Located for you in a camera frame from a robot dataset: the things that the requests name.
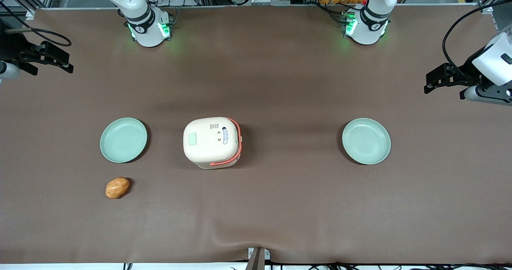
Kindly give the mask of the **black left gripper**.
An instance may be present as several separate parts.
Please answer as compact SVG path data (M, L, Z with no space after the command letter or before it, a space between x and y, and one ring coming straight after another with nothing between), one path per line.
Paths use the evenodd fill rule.
M468 70L468 82L461 82L458 78L453 78L456 71L449 63L444 63L426 74L426 86L424 94L429 94L437 88L466 86L464 91L460 92L460 97L511 97L511 57L508 54L502 54L497 60L485 59L480 67L490 66L491 77L489 79L480 69L472 64L472 60L467 60L464 67Z

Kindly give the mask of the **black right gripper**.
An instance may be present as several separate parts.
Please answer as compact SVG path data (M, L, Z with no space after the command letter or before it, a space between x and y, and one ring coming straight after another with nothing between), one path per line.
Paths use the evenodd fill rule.
M67 73L73 73L74 66L69 64L70 55L51 42L40 44L40 54L36 51L36 45L28 42L21 33L9 34L13 29L8 23L1 21L0 34L0 76L19 77L21 71L33 76L37 75L38 68L32 62L38 62L40 56L46 62L56 63L55 66Z

